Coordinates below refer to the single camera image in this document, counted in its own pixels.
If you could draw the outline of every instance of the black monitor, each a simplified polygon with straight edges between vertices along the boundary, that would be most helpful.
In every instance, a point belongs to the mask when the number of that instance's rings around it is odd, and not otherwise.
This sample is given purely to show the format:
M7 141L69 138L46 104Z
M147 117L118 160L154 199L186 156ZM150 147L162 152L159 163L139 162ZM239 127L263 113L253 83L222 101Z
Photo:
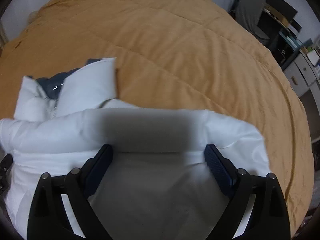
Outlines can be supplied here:
M289 23L292 22L297 14L297 10L284 0L266 0L266 3L281 13Z

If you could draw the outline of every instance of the orange bedspread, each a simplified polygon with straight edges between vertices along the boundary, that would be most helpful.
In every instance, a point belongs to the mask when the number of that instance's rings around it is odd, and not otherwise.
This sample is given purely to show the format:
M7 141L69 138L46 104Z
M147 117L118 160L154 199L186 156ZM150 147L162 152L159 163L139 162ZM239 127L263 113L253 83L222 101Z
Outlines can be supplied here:
M304 108L269 50L211 0L52 0L5 46L0 118L23 75L116 57L118 96L140 107L210 109L255 125L294 233L308 209L313 158Z

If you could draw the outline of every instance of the drawer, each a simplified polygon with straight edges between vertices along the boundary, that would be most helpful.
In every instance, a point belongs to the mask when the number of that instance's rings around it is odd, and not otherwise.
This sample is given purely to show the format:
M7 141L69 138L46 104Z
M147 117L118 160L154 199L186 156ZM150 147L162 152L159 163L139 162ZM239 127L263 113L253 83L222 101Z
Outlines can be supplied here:
M309 90L309 87L301 75L297 65L292 62L289 67L284 70L284 74L289 80L290 85L296 92L298 97L301 97L305 92Z
M312 71L313 66L309 65L301 53L297 56L294 62L297 64L307 84L310 86L316 80L316 75Z

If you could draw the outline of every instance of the wooden drawer handle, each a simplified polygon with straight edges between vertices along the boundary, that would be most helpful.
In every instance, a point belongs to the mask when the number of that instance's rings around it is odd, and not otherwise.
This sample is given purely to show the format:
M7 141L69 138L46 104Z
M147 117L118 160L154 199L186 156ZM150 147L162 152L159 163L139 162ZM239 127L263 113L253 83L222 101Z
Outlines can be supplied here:
M297 82L296 78L294 76L292 76L291 79L292 79L292 82L297 86L298 82Z

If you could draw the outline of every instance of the silver bolt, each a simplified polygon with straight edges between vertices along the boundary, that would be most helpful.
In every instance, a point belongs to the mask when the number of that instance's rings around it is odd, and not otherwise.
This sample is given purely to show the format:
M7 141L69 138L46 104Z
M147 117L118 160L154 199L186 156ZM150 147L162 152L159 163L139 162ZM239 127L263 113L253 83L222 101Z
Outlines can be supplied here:
M49 177L49 173L45 172L41 175L41 179L47 179Z
M71 170L71 174L73 174L73 175L77 175L79 172L80 172L80 169L79 169L79 168L73 168L73 169Z
M276 175L272 172L269 173L269 178L270 179L275 179L276 178Z
M240 175L244 175L244 174L247 173L247 172L245 171L245 169L242 169L242 168L238 169L237 171L238 171L238 173L239 173Z

